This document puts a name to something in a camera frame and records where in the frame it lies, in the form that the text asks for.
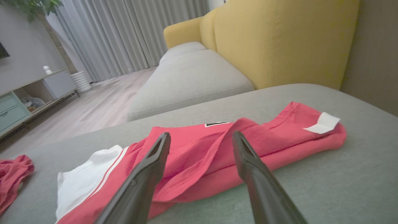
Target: curtain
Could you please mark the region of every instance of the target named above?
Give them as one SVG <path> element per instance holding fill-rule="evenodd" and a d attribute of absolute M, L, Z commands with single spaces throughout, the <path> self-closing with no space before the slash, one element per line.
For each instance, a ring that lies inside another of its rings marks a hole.
<path fill-rule="evenodd" d="M 68 0 L 58 18 L 93 81 L 158 65 L 163 29 L 209 11 L 204 0 Z"/>

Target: cabinet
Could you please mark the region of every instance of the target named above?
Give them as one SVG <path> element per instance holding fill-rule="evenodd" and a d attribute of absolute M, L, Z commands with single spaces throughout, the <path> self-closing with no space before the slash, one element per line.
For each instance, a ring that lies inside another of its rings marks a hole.
<path fill-rule="evenodd" d="M 63 70 L 53 72 L 11 92 L 0 93 L 0 138 L 23 122 L 50 108 L 62 98 L 73 94 L 76 88 L 69 73 Z M 22 102 L 22 99 L 27 96 L 42 99 L 44 105 L 27 107 Z"/>

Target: gray sofa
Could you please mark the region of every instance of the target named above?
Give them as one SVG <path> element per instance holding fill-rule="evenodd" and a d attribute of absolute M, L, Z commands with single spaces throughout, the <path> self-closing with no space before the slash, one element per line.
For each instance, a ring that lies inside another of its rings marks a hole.
<path fill-rule="evenodd" d="M 315 154 L 274 172 L 308 223 L 396 223 L 398 117 L 312 84 L 251 91 L 27 150 L 35 173 L 0 222 L 54 223 L 58 172 L 74 169 L 97 150 L 137 142 L 153 126 L 233 122 L 240 117 L 264 123 L 291 101 L 341 118 L 347 130 L 341 149 Z M 253 223 L 253 218 L 247 189 L 240 185 L 211 198 L 175 205 L 149 223 Z"/>
<path fill-rule="evenodd" d="M 253 91 L 238 69 L 199 42 L 170 48 L 130 106 L 128 121 Z"/>

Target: wall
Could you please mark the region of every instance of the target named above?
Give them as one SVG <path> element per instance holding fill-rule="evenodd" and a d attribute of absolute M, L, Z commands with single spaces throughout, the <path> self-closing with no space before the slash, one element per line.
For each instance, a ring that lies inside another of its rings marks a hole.
<path fill-rule="evenodd" d="M 66 64 L 39 20 L 29 23 L 26 16 L 0 6 L 0 42 L 10 57 L 0 59 L 0 92 L 6 92 L 45 76 Z"/>
<path fill-rule="evenodd" d="M 361 0 L 342 91 L 398 116 L 398 1 Z"/>

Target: television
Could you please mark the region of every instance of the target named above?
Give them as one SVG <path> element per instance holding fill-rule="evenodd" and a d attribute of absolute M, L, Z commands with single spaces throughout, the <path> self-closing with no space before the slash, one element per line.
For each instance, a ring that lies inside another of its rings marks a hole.
<path fill-rule="evenodd" d="M 9 57 L 10 55 L 7 53 L 6 49 L 3 47 L 3 45 L 0 43 L 0 59 Z"/>

